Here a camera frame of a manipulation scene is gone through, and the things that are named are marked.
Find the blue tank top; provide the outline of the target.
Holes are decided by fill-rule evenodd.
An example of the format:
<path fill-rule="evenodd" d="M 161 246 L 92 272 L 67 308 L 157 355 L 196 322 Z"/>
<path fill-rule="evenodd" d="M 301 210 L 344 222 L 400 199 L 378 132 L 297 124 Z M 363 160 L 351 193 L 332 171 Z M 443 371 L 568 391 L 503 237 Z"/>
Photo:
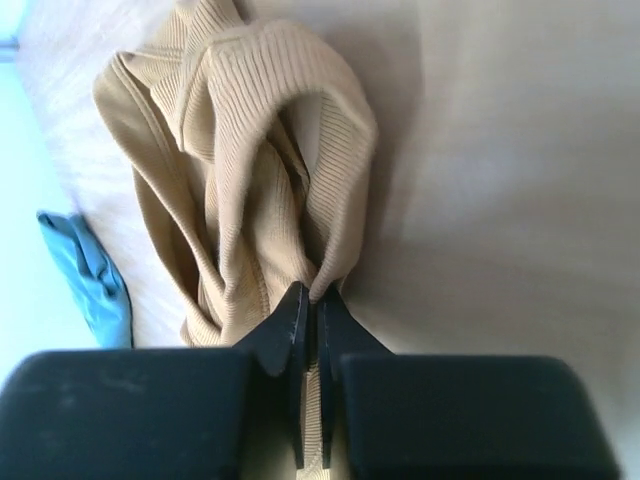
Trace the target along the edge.
<path fill-rule="evenodd" d="M 126 283 L 84 217 L 40 211 L 37 222 L 97 344 L 106 349 L 133 348 L 132 306 Z"/>

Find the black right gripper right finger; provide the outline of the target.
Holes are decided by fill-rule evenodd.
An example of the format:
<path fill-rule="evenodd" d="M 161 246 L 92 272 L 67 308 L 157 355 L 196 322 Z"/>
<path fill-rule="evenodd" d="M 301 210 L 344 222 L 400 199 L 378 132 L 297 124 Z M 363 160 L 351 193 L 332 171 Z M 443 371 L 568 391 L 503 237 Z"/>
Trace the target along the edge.
<path fill-rule="evenodd" d="M 335 289 L 317 309 L 323 464 L 354 479 L 617 479 L 575 371 L 549 356 L 396 354 Z"/>

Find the tan garment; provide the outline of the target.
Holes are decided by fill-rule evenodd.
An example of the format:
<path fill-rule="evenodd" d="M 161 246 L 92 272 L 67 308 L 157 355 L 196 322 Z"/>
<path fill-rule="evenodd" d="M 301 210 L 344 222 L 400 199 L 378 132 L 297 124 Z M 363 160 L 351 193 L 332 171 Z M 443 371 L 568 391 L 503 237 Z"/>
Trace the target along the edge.
<path fill-rule="evenodd" d="M 355 73 L 284 19 L 179 1 L 94 86 L 191 349 L 227 348 L 299 283 L 317 301 L 362 248 L 377 125 Z"/>

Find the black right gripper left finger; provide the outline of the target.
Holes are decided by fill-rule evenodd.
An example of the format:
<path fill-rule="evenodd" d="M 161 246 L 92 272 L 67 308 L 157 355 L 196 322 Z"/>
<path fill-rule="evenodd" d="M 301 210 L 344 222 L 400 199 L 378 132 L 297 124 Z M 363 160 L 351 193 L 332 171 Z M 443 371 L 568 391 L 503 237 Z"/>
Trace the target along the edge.
<path fill-rule="evenodd" d="M 5 479 L 292 479 L 309 294 L 231 347 L 48 351 L 1 393 Z"/>

